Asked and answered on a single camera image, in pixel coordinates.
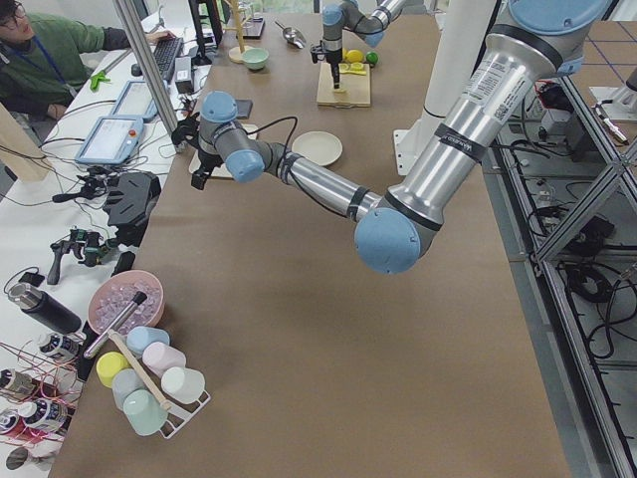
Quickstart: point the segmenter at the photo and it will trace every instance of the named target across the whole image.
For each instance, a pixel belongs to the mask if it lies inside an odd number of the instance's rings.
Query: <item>wooden cutting board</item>
[[[328,63],[320,64],[317,103],[329,107],[371,107],[371,75],[369,65],[364,64],[367,75],[340,75],[340,86],[345,93],[335,93]]]

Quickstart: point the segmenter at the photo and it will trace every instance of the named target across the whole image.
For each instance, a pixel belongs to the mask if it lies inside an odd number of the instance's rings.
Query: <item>lanyard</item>
[[[56,62],[53,60],[53,58],[51,57],[51,55],[49,54],[47,49],[44,48],[44,45],[42,45],[42,43],[40,42],[38,37],[33,37],[33,39],[35,40],[36,45],[38,46],[38,48],[40,49],[42,54],[44,55],[44,58],[47,60],[47,63],[49,63],[49,66],[55,72],[56,76],[58,77],[58,81],[60,82],[60,84],[63,85],[64,87],[66,87],[66,89],[69,90],[69,93],[71,94],[71,96],[73,98],[75,98],[78,95],[78,92],[76,91],[76,89],[73,88],[71,85],[69,85],[67,82],[65,82],[64,77],[62,76],[62,73],[60,73],[60,69],[58,68],[58,65],[56,65]],[[31,65],[32,67],[37,68],[38,70],[42,71],[42,69],[38,65],[33,63],[33,61],[31,61],[30,58],[25,57],[22,52],[20,52],[18,50],[14,50],[13,48],[11,50],[13,50],[13,53],[18,55],[22,60],[27,62],[29,65]]]

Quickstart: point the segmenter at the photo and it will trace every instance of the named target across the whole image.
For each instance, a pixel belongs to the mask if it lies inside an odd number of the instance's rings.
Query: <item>keyboard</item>
[[[175,72],[175,59],[181,55],[183,38],[166,38],[157,42],[153,53],[161,78],[166,82],[172,82],[172,75]]]

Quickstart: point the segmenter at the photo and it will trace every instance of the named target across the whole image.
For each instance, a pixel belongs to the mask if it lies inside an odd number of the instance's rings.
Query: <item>lemon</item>
[[[345,59],[350,63],[362,62],[364,58],[365,57],[360,50],[349,50],[345,56]]]

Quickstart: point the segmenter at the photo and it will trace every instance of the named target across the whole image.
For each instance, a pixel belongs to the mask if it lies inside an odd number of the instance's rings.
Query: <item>yellow cup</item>
[[[111,388],[112,380],[125,368],[130,368],[130,363],[119,352],[108,352],[98,360],[98,378],[103,386]]]

